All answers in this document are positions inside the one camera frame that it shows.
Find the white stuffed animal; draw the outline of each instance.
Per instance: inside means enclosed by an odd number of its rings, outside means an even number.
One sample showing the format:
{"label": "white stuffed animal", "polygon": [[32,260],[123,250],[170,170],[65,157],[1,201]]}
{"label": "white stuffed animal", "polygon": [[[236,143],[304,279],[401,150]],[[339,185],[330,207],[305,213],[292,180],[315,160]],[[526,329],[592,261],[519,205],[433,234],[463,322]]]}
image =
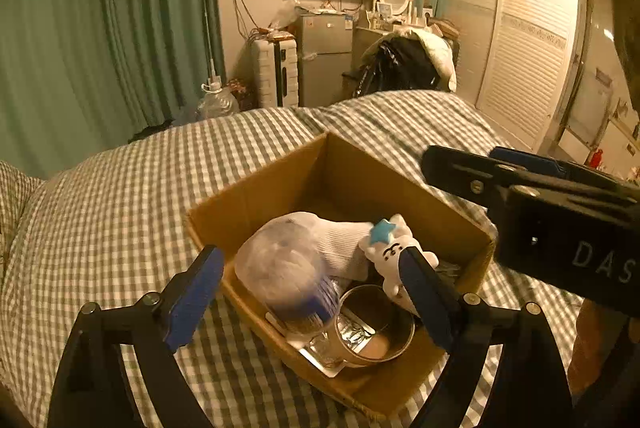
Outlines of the white stuffed animal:
{"label": "white stuffed animal", "polygon": [[400,280],[399,255],[403,249],[415,246],[433,268],[438,267],[436,255],[431,251],[422,251],[420,243],[413,237],[402,215],[394,215],[391,220],[380,220],[358,245],[373,262],[376,271],[385,278],[382,289],[389,299],[418,316]]}

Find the checkered bedspread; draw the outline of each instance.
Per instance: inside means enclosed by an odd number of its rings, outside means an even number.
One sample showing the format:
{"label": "checkered bedspread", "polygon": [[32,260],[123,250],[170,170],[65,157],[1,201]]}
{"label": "checkered bedspread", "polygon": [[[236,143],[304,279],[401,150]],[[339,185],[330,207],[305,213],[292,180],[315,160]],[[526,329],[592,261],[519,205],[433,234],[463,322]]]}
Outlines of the checkered bedspread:
{"label": "checkered bedspread", "polygon": [[[183,226],[188,209],[325,130],[418,182],[418,162],[428,145],[487,154],[504,144],[456,96],[386,92],[329,108],[256,110],[173,128],[53,177],[27,202],[0,294],[0,379],[35,427],[46,424],[58,361],[81,305],[94,300],[103,308],[119,307],[161,290],[198,254]],[[427,188],[492,230],[478,206]],[[537,301],[568,364],[580,299],[495,263],[480,294],[510,308]],[[124,357],[146,425],[160,426],[135,355],[125,350]],[[493,347],[465,426],[479,420],[498,357]],[[176,358],[215,426],[369,425],[270,354],[220,294]],[[384,426],[410,423],[444,362]]]}

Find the closet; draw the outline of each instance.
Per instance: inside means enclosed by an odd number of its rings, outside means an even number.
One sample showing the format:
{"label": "closet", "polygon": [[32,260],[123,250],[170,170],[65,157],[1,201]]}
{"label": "closet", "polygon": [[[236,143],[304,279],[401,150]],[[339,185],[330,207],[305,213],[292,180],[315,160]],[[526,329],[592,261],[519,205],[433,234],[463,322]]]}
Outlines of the closet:
{"label": "closet", "polygon": [[578,0],[449,0],[460,29],[458,93],[536,152],[572,61]]}

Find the clear container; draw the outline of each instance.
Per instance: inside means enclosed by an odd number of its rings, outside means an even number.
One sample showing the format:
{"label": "clear container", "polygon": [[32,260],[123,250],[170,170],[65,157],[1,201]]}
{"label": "clear container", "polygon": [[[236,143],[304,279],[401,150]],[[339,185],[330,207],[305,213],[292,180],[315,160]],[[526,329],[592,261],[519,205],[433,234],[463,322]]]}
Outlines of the clear container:
{"label": "clear container", "polygon": [[236,254],[238,280],[290,332],[316,334],[338,311],[338,293],[315,237],[299,224],[267,223]]}
{"label": "clear container", "polygon": [[220,79],[207,85],[202,85],[206,92],[198,105],[198,114],[202,119],[222,118],[240,112],[238,100],[227,87],[223,87]]}

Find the screw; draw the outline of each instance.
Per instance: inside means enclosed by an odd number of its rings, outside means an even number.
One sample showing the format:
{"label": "screw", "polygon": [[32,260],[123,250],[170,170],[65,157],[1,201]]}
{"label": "screw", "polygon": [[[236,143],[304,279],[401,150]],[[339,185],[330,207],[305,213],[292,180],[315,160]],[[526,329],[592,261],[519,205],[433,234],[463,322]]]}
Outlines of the screw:
{"label": "screw", "polygon": [[533,302],[529,302],[527,304],[527,312],[529,312],[530,314],[538,315],[542,312],[542,309],[540,308],[540,306],[537,303],[533,303]]}
{"label": "screw", "polygon": [[96,302],[87,302],[80,308],[80,312],[82,314],[91,314],[97,308],[98,308],[98,304]]}
{"label": "screw", "polygon": [[484,184],[482,184],[482,181],[471,181],[471,191],[476,195],[481,194],[484,191]]}
{"label": "screw", "polygon": [[157,292],[147,293],[142,297],[142,303],[149,307],[156,305],[160,301],[160,295]]}
{"label": "screw", "polygon": [[516,190],[517,192],[520,193],[524,193],[525,195],[528,195],[529,197],[539,197],[540,196],[540,192],[535,189],[535,188],[529,188],[528,186],[523,186],[521,184],[517,184],[513,187],[514,190]]}
{"label": "screw", "polygon": [[466,293],[462,299],[469,305],[480,305],[480,297],[475,293]]}

